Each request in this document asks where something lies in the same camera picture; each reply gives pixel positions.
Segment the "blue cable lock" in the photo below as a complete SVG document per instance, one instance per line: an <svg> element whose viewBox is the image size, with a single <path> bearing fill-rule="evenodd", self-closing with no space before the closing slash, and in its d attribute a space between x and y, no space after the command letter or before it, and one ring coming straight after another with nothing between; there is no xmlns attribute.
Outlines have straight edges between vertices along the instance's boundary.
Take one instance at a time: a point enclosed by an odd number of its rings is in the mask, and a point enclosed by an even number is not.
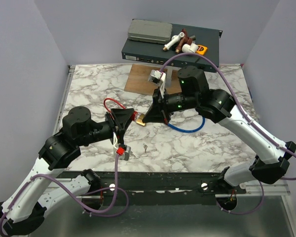
<svg viewBox="0 0 296 237"><path fill-rule="evenodd" d="M205 125L206 119L203 117L187 117L185 119L175 119L167 124L171 129L181 133L195 133L200 131Z"/></svg>

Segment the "brass padlock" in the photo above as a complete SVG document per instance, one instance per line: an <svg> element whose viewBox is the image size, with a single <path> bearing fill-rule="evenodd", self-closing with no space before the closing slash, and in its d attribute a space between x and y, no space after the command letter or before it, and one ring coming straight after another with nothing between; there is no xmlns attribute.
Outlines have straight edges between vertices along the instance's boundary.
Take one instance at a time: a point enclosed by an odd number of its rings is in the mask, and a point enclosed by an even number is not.
<svg viewBox="0 0 296 237"><path fill-rule="evenodd" d="M138 124L140 126L146 126L146 123L143 122L144 117L145 117L145 114L138 115L138 117L136 119L136 124Z"/></svg>

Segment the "white pvc elbow fitting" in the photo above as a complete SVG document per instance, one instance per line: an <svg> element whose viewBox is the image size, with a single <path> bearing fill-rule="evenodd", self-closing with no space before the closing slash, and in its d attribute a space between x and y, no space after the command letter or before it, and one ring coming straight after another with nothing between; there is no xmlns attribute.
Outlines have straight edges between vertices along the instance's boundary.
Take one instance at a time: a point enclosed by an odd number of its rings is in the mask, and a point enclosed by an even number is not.
<svg viewBox="0 0 296 237"><path fill-rule="evenodd" d="M192 43L192 44L184 44L182 46L182 53L197 53L199 46Z"/></svg>

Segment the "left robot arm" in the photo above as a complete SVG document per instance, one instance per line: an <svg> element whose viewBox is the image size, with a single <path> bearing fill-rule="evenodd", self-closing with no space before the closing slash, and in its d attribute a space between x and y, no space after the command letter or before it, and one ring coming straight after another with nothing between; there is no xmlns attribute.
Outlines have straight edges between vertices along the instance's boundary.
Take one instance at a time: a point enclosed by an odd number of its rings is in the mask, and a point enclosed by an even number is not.
<svg viewBox="0 0 296 237"><path fill-rule="evenodd" d="M70 163L81 154L80 148L110 140L116 158L126 156L128 147L124 134L135 119L134 109L112 109L103 122L95 122L87 107L72 108L62 120L62 128L49 137L19 188L4 202L0 202L0 235L26 236L35 231L46 216L64 200L101 193L104 187L100 177L91 169L82 171L70 183L59 184L47 193L50 183L57 182Z"/></svg>

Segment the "wooden base board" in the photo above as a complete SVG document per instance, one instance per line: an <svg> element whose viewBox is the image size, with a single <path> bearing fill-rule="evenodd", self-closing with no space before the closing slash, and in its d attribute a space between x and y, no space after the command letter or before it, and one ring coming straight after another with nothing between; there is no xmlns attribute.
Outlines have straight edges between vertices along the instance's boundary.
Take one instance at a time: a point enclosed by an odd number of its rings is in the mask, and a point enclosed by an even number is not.
<svg viewBox="0 0 296 237"><path fill-rule="evenodd" d="M138 93L143 95L150 95L152 96L154 90L157 88L157 85L148 81L150 76L151 70L158 70L159 67L153 67L148 65L140 65L140 64L133 64L131 67L131 71L129 73L124 91ZM166 90L167 93L173 94L181 92L181 87L179 83L179 79L177 77L177 72L179 68L175 67L167 67L167 70L170 70L171 81L167 77L167 85Z"/></svg>

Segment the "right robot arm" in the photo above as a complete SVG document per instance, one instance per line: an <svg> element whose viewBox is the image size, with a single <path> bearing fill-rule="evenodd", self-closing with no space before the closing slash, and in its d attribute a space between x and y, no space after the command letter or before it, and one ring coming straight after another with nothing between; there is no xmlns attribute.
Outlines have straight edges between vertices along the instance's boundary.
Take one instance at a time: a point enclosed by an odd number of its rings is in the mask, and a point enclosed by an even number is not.
<svg viewBox="0 0 296 237"><path fill-rule="evenodd" d="M286 174L290 166L289 152L296 151L296 144L272 137L261 125L254 125L248 114L241 114L233 96L225 90L209 88L202 69L186 66L178 71L180 93L168 94L165 79L165 73L151 71L148 80L158 88L153 92L152 105L143 118L144 123L168 124L174 112L195 109L203 118L234 133L256 153L253 160L223 170L217 181L220 192L227 194L235 186L255 179L274 184ZM268 141L263 133L276 143Z"/></svg>

